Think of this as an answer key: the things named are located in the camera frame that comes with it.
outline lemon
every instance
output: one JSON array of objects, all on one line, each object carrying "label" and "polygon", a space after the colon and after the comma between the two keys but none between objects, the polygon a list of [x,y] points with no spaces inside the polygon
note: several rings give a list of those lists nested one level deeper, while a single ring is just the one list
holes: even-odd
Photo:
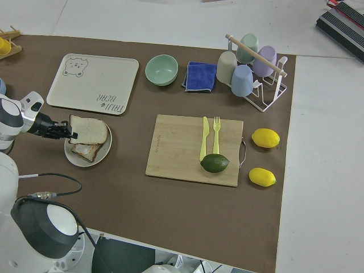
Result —
[{"label": "lemon", "polygon": [[253,168],[249,172],[249,179],[257,185],[269,187],[276,183],[276,178],[271,171],[263,168]]},{"label": "lemon", "polygon": [[229,164],[229,160],[220,154],[209,154],[200,162],[208,172],[222,172]]},{"label": "lemon", "polygon": [[260,147],[273,148],[279,144],[280,137],[272,129],[260,128],[251,135],[254,143]]}]

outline yellow knife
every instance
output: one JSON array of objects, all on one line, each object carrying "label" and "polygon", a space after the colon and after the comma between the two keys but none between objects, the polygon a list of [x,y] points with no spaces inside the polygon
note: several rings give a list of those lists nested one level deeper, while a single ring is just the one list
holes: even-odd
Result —
[{"label": "yellow knife", "polygon": [[200,161],[206,156],[206,138],[210,134],[210,127],[207,117],[203,117],[204,120],[204,131],[202,132],[202,145],[200,152]]}]

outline folded cloth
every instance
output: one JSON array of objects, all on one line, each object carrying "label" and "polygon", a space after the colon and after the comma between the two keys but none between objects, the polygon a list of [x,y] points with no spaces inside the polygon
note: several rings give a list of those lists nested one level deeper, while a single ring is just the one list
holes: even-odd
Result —
[{"label": "folded cloth", "polygon": [[216,64],[205,64],[190,61],[182,86],[186,92],[210,93],[215,84]]}]

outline brown tablecloth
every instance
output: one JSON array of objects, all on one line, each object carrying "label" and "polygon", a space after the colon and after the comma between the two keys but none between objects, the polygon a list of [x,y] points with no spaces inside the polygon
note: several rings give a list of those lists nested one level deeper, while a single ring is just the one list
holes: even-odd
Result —
[{"label": "brown tablecloth", "polygon": [[[288,90],[261,113],[218,81],[211,94],[185,93],[181,87],[188,61],[217,63],[223,50],[57,36],[22,35],[15,42],[23,51],[0,61],[0,77],[7,84],[7,96],[16,100],[32,90],[45,99],[68,53],[139,61],[121,116],[47,104],[41,110],[54,121],[67,120],[70,114],[104,120],[112,130],[113,144],[102,162],[76,167],[65,157],[63,140],[21,134],[11,153],[20,174],[58,172],[79,179],[84,185],[80,193],[57,200],[73,208],[89,228],[255,272],[275,271],[295,56],[287,55],[284,67]],[[144,74],[149,59],[159,54],[172,55],[179,63],[177,79],[165,87],[152,85]],[[238,186],[146,176],[157,114],[243,120],[247,152]],[[277,131],[281,137],[277,148],[266,151],[253,144],[250,137],[261,127]],[[271,170],[278,182],[268,188],[252,184],[247,174],[254,167]],[[21,180],[18,195],[75,187],[62,178],[39,177]]]}]

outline sandwich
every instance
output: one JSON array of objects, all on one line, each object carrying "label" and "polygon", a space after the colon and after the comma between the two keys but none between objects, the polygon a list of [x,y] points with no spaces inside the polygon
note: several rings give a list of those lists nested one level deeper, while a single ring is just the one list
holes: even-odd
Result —
[{"label": "sandwich", "polygon": [[71,151],[88,162],[94,162],[97,152],[107,140],[108,130],[104,121],[96,118],[81,118],[70,115],[72,132],[77,133],[77,139],[71,138]]}]

